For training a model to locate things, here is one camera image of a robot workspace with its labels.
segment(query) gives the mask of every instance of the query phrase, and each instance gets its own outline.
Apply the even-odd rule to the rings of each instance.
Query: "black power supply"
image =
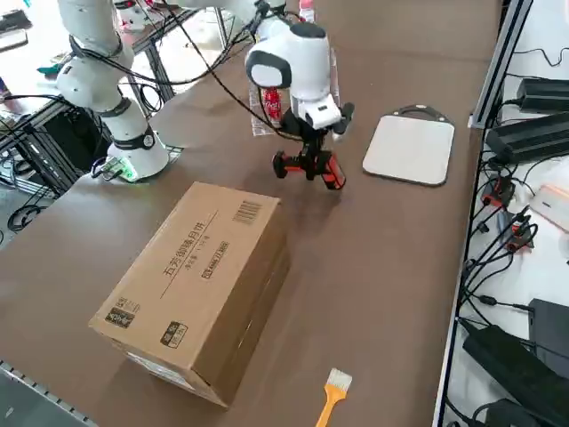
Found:
[[[569,111],[569,81],[525,78],[517,89],[522,111],[560,113]]]
[[[557,375],[497,326],[476,329],[461,322],[469,336],[464,350],[520,405],[557,427],[569,426],[569,380]]]
[[[486,144],[504,165],[563,156],[569,153],[569,112],[495,127]]]

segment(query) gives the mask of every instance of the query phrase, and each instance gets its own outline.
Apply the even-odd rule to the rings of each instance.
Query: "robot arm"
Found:
[[[130,68],[134,54],[116,32],[116,6],[131,0],[58,0],[64,26],[81,49],[94,51]],[[260,39],[249,51],[247,76],[260,87],[290,88],[293,114],[314,129],[339,123],[342,114],[330,94],[329,44],[314,24],[291,25],[276,16],[285,0],[172,0],[182,7],[223,7],[252,23]],[[168,153],[139,105],[118,91],[125,73],[92,57],[77,56],[60,72],[57,85],[71,103],[99,113],[114,143],[108,156],[127,181],[160,172]]]

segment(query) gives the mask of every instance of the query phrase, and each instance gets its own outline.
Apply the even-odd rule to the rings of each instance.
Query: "black cable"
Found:
[[[175,16],[175,14],[172,15],[174,17],[174,19],[176,20],[176,23],[181,27],[180,22],[178,21],[177,17]],[[223,60],[227,57],[228,53],[231,51],[231,49],[237,44],[240,43],[242,41],[244,41],[244,39],[240,38],[242,37],[243,33],[245,33],[245,31],[247,30],[246,27],[243,27],[239,33],[236,34],[236,36],[233,38],[233,40],[225,47],[225,49],[222,51],[221,55],[218,57],[218,59],[211,65],[207,64],[207,70],[205,72],[203,72],[202,74],[190,78],[189,80],[180,80],[180,81],[172,81],[172,80],[162,80],[162,79],[158,79],[158,78],[153,78],[153,77],[148,77],[148,76],[144,76],[141,73],[137,73],[135,71],[132,71],[130,68],[127,68],[121,64],[119,64],[118,62],[115,62],[114,60],[111,60],[110,57],[101,55],[98,52],[95,51],[90,51],[88,49],[83,49],[81,48],[78,44],[77,41],[75,40],[75,38],[73,38],[72,36],[69,38],[69,42],[71,43],[73,49],[75,51],[80,52],[81,54],[83,54],[84,56],[90,57],[92,59],[98,60],[100,62],[103,62],[104,64],[109,65],[112,68],[116,68],[119,69],[121,71],[123,71],[125,74],[132,76],[132,77],[137,77],[140,80],[144,80],[150,83],[154,83],[156,85],[171,85],[171,86],[175,86],[175,85],[190,85],[192,83],[195,83],[197,80],[211,74],[210,69],[215,69],[217,68],[222,62]]]
[[[522,184],[523,186],[525,186],[526,188],[528,188],[532,192],[532,196],[535,196],[535,191],[533,191],[533,188],[530,186],[530,184],[528,184],[525,181],[519,180],[518,178],[512,178],[511,180],[514,182],[518,182],[518,183]]]
[[[499,275],[500,273],[503,273],[504,271],[506,271],[507,269],[509,269],[511,267],[511,265],[514,263],[514,254],[509,254],[510,258],[508,260],[508,263],[502,267],[499,270],[493,271],[492,273],[488,274],[487,276],[483,277],[476,286],[474,286],[474,289],[470,290],[469,287],[472,283],[472,281],[469,282],[469,284],[467,285],[466,289],[465,289],[465,293],[468,295],[471,295],[473,293],[475,293],[478,288],[484,284],[485,281],[490,280],[491,278],[493,278],[494,276]]]
[[[559,51],[559,58],[557,59],[557,62],[553,62],[552,60],[550,60],[549,56],[546,54],[546,52],[543,49],[541,49],[540,47],[538,47],[537,49],[530,49],[529,51],[514,52],[514,54],[515,55],[525,55],[526,53],[540,52],[541,55],[543,55],[543,58],[547,61],[548,65],[552,68],[555,68],[555,67],[559,67],[561,65],[561,62],[563,62],[563,52],[564,51],[569,51],[569,47],[564,47],[563,49],[561,49]]]
[[[516,77],[516,78],[535,78],[536,80],[551,80],[550,78],[546,78],[546,77],[539,77],[539,76],[522,76],[522,75],[520,75],[520,74],[514,74],[514,73],[506,73],[506,76]]]
[[[146,16],[146,19],[150,22],[150,24],[152,25],[152,27],[154,27],[154,30],[156,31],[156,33],[158,34],[160,32],[160,29],[156,26],[156,24],[154,23],[154,21],[152,20],[152,18],[150,18],[150,15],[148,15],[148,12],[146,12],[146,9],[144,8],[144,5],[146,5],[146,2],[144,5],[140,4],[140,0],[136,0],[136,3],[138,4],[138,6],[142,9],[142,12],[144,13],[144,16]]]
[[[498,206],[485,219],[479,222],[477,226],[470,232],[470,237],[472,238],[478,231],[482,230],[485,225],[502,209],[504,209],[504,206]]]
[[[265,125],[267,125],[271,130],[273,130],[276,134],[278,134],[279,136],[281,136],[282,138],[285,138],[287,140],[292,140],[292,141],[300,141],[300,138],[297,137],[293,137],[293,136],[289,136],[286,135],[284,133],[281,133],[275,126],[273,126],[273,124],[270,121],[265,121],[264,118],[262,118],[261,116],[259,116],[257,113],[255,113],[252,109],[250,109],[243,101],[241,101],[239,98],[237,98],[235,96],[234,93],[232,93],[227,86],[225,86],[225,84],[221,81],[221,79],[217,76],[217,74],[215,73],[215,71],[213,70],[213,68],[210,66],[210,64],[207,62],[207,60],[205,59],[204,55],[201,53],[201,51],[199,50],[199,47],[197,47],[197,44],[194,42],[194,40],[192,40],[192,38],[189,36],[188,31],[186,31],[186,29],[181,25],[180,21],[178,20],[178,17],[175,15],[175,13],[172,12],[170,5],[164,0],[164,5],[166,6],[166,9],[168,10],[168,12],[172,15],[173,19],[176,21],[176,24],[178,25],[178,27],[180,27],[182,33],[184,33],[184,36],[188,39],[188,41],[190,42],[190,44],[192,45],[192,47],[196,50],[197,55],[202,59],[202,61],[204,62],[205,66],[207,67],[207,70],[209,71],[209,74],[213,77],[213,79],[218,83],[219,86],[221,86],[221,88],[223,89],[223,91],[229,95],[229,97],[231,97],[233,99],[233,101],[235,101],[237,104],[239,104],[243,109],[245,109],[246,111],[248,111],[252,116],[254,116],[255,118],[257,118],[258,120],[260,120],[262,123],[264,123]]]
[[[476,411],[474,411],[474,414],[472,414],[472,419],[476,420],[482,411],[484,411],[485,409],[488,409],[493,404],[494,404],[494,402],[493,403],[486,403],[485,405],[482,405],[481,407],[479,407]]]
[[[8,230],[13,233],[18,233],[24,230],[44,209],[46,206],[40,206],[37,203],[44,197],[49,191],[48,187],[40,187],[31,197],[18,209],[16,209],[8,218],[7,227]],[[35,197],[38,197],[38,201],[35,203],[30,203]]]
[[[475,325],[480,325],[480,326],[484,326],[484,327],[493,326],[492,323],[491,323],[490,325],[487,325],[487,324],[484,324],[484,323],[482,323],[482,322],[478,322],[478,321],[476,321],[476,320],[473,320],[473,319],[471,319],[471,318],[463,318],[463,317],[461,317],[461,316],[457,316],[457,319],[458,319],[459,323],[461,323],[461,320],[464,320],[464,321],[467,321],[467,322],[470,322],[470,323],[474,323]],[[552,349],[550,349],[549,347],[546,347],[546,346],[544,346],[544,345],[538,344],[538,343],[535,342],[535,341],[528,341],[528,340],[525,340],[524,338],[520,338],[519,336],[516,336],[516,335],[513,335],[513,334],[508,334],[508,335],[511,336],[512,338],[516,338],[516,339],[517,339],[518,341],[520,341],[520,343],[522,343],[523,345],[530,346],[530,347],[539,347],[540,349],[543,349],[544,351],[547,351],[547,352],[549,352],[549,353],[551,353],[551,354],[554,354],[554,355],[556,355],[556,356],[558,356],[558,357],[560,357],[560,358],[562,358],[562,359],[567,359],[567,360],[569,360],[569,356],[568,356],[568,355],[563,354],[563,353],[560,353],[560,352],[555,351],[555,350],[552,350]]]
[[[502,236],[504,234],[506,234],[506,232],[508,230],[511,230],[511,227],[514,225],[514,223],[521,221],[524,218],[525,213],[527,212],[527,210],[529,209],[529,205],[526,206],[521,212],[516,213],[514,215],[514,217],[511,219],[511,221],[508,223],[508,225],[506,225],[506,227],[504,228],[504,230],[502,230],[498,236],[490,243],[490,245],[488,245],[488,247],[482,252],[482,254],[478,257],[477,260],[475,260],[475,266],[478,265],[482,259],[490,252],[490,250],[493,248],[494,245],[496,245],[496,243],[498,243],[500,241],[500,239],[502,238]],[[480,273],[481,269],[478,269],[478,271],[474,274],[473,277],[470,278],[470,282],[472,282],[472,280],[474,280],[474,278],[476,278],[476,276]]]
[[[487,206],[488,204],[482,205],[480,209],[478,209],[478,211],[474,215],[472,215],[472,218],[470,218],[470,220],[474,221],[486,209]]]
[[[68,107],[76,109],[75,105],[73,105],[71,102],[69,102],[68,100],[63,98],[63,96],[61,96],[61,95],[44,94],[44,95],[8,95],[8,96],[4,96],[5,101],[23,100],[25,98],[44,98],[47,100],[60,102],[62,104],[67,105]]]
[[[498,104],[497,106],[494,107],[494,111],[491,112],[490,114],[494,117],[494,119],[498,118],[498,115],[500,114],[500,110],[507,105],[517,105],[519,107],[522,105],[522,99],[517,98],[514,100],[502,101],[500,104]]]
[[[535,411],[533,411],[532,409],[528,409],[527,407],[523,407],[521,405],[519,405],[516,402],[513,402],[509,399],[507,399],[507,401],[512,404],[515,405],[516,407],[519,407],[521,410],[523,410],[524,412],[526,412],[528,415],[537,418],[540,421],[545,422],[549,427],[561,427],[561,425],[559,423],[556,423],[555,421],[550,420],[547,416],[543,416]],[[474,414],[472,415],[472,419],[476,421],[478,415],[484,411],[485,409],[487,409],[488,407],[490,407],[491,405],[493,405],[493,403],[486,403],[485,405],[482,405],[481,407],[479,407],[476,411],[474,411]]]
[[[457,408],[455,405],[453,405],[453,403],[451,402],[451,400],[449,400],[448,396],[445,396],[445,404],[452,409],[452,411],[466,424],[470,425],[470,421],[471,419],[468,418],[467,416],[465,416],[460,410],[459,408]]]
[[[473,296],[474,298],[479,300],[482,304],[487,305],[489,307],[495,307],[498,305],[501,307],[510,307],[512,309],[527,311],[528,313],[534,312],[534,309],[528,305],[515,304],[515,303],[511,303],[511,302],[501,302],[501,301],[496,300],[496,298],[494,298],[493,296],[490,296],[490,295],[474,295],[474,294],[471,294],[471,296]]]
[[[478,307],[474,304],[474,302],[472,301],[472,299],[470,298],[470,295],[468,295],[466,297],[466,299],[464,300],[465,302],[467,302],[468,304],[470,304],[470,306],[472,307],[472,310],[474,310],[474,312],[485,322],[485,324],[487,326],[490,326],[492,324],[492,322],[490,320],[488,320],[484,314],[482,314],[482,311],[480,311],[478,309]]]
[[[150,102],[148,100],[148,97],[144,93],[144,90],[148,89],[148,88],[152,89],[154,91],[154,93],[156,94],[156,96],[158,97],[157,105],[153,105],[152,102]],[[142,103],[142,105],[144,105],[144,107],[146,107],[146,109],[148,111],[150,111],[151,113],[157,113],[164,106],[164,96],[162,95],[162,92],[160,91],[160,89],[158,89],[156,86],[148,85],[146,83],[140,84],[139,85],[139,96],[140,96],[140,102]]]
[[[544,162],[547,162],[548,160],[552,160],[556,157],[563,157],[563,156],[559,156],[558,154],[554,155],[554,156],[547,156],[542,158],[541,160],[538,160],[537,162],[535,162],[532,167],[530,167],[527,172],[525,173],[524,179],[522,180],[523,182],[527,182],[527,178],[530,176],[530,172],[535,168],[535,166],[537,165],[541,165]]]

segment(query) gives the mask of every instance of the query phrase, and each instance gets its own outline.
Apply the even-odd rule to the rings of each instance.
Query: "box label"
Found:
[[[167,367],[163,367],[161,365],[158,365],[157,363],[151,362],[150,360],[137,356],[136,354],[132,354],[130,352],[127,352],[126,354],[131,360],[135,361],[139,365],[143,365],[148,371],[151,371],[152,373],[162,378],[170,380],[173,383],[177,383],[183,387],[188,387],[192,391],[196,390],[194,387],[189,385],[189,383],[184,379],[183,376],[181,376],[177,372],[174,372],[171,369],[168,369]]]
[[[113,307],[110,309],[110,312],[105,317],[105,320],[108,323],[112,323],[113,325],[123,327],[126,329],[128,326],[131,325],[132,321],[134,320],[134,315],[131,313],[127,313],[126,311],[120,310],[117,307]]]
[[[244,200],[243,203],[237,209],[236,214],[233,217],[233,221],[241,222],[246,225],[252,225],[257,216],[259,215],[262,205],[250,200]]]
[[[220,247],[217,248],[213,254],[212,259],[207,263],[207,268],[202,273],[202,278],[212,278],[213,272],[220,265],[221,258],[228,251],[229,242],[221,242]]]
[[[177,349],[187,330],[188,327],[180,322],[170,322],[160,342],[171,349]]]

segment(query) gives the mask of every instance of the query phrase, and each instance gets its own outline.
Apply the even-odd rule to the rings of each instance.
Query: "brown table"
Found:
[[[497,0],[318,4],[336,47],[341,96],[357,115],[338,147],[341,193],[277,180],[277,137],[209,78],[154,121],[189,141],[149,183],[82,178],[0,253],[0,357],[101,426],[310,426],[331,367],[354,377],[331,426],[425,426],[435,401],[461,265],[480,141],[474,108],[498,27]],[[242,62],[220,77],[247,97]],[[428,189],[362,172],[379,116],[426,103],[456,124],[446,185]],[[228,412],[162,382],[87,321],[193,180],[281,197],[293,266]]]

